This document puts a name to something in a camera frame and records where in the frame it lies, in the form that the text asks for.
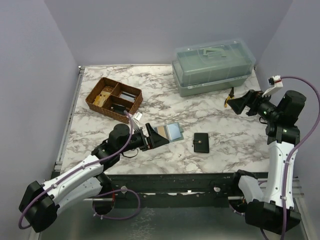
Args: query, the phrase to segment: gray wall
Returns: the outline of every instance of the gray wall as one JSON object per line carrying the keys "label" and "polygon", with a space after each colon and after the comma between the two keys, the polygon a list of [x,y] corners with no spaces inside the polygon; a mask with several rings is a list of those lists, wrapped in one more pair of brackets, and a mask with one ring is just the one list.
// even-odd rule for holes
{"label": "gray wall", "polygon": [[45,0],[80,65],[168,64],[177,47],[243,38],[260,59],[292,0]]}
{"label": "gray wall", "polygon": [[[320,1],[294,0],[257,66],[260,86],[268,87],[272,75],[294,75],[306,78],[320,90]],[[307,97],[306,106],[297,123],[303,136],[310,130],[318,114],[318,101],[312,89],[297,80],[283,81],[284,89],[273,96],[278,103],[287,90]],[[320,226],[320,127],[300,148],[294,171],[302,181],[303,191],[315,226]]]}
{"label": "gray wall", "polygon": [[0,33],[0,238],[23,240],[18,206],[50,176],[79,70],[42,0],[1,1]]}

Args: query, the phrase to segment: white marble surface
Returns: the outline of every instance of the white marble surface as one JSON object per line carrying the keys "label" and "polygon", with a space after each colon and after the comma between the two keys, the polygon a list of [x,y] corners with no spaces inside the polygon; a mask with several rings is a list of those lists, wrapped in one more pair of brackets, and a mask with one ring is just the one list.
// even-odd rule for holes
{"label": "white marble surface", "polygon": [[[229,173],[238,169],[267,172],[269,153],[265,126],[258,117],[245,111],[236,115],[224,108],[230,89],[189,97],[180,97],[171,66],[94,66],[87,67],[80,87],[70,135],[62,164],[62,172],[87,157],[95,146],[108,138],[119,121],[89,109],[85,102],[101,77],[131,85],[142,90],[139,112],[144,125],[160,126],[179,122],[184,140],[159,148],[139,151],[138,156],[120,161],[109,174],[182,174]],[[240,97],[249,89],[259,90],[253,73],[245,83],[234,89]],[[194,133],[209,133],[210,153],[194,153]]]}

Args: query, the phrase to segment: wicker basket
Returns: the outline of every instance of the wicker basket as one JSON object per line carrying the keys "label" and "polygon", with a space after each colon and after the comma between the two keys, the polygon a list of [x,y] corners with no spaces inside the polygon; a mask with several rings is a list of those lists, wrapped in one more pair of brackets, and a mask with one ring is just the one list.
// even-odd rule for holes
{"label": "wicker basket", "polygon": [[[101,91],[110,93],[110,96],[105,101],[102,107],[93,104],[96,96],[98,96]],[[134,102],[121,98],[120,95],[122,94],[122,92],[134,95]],[[143,97],[142,91],[140,89],[123,84],[118,81],[114,81],[107,77],[102,77],[85,99],[85,102],[88,104],[91,110],[126,124],[129,123],[129,119],[127,118],[127,116],[114,112],[111,107],[112,104],[124,106],[126,108],[126,111],[133,115],[138,110],[142,101]]]}

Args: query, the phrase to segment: pliers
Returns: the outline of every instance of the pliers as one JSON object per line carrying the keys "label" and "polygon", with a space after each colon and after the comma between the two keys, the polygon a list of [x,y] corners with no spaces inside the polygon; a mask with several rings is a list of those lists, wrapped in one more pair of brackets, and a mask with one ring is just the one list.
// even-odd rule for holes
{"label": "pliers", "polygon": [[228,102],[229,99],[234,99],[234,98],[235,98],[235,88],[232,87],[228,97],[224,101],[224,107],[226,108],[228,106],[227,102]]}

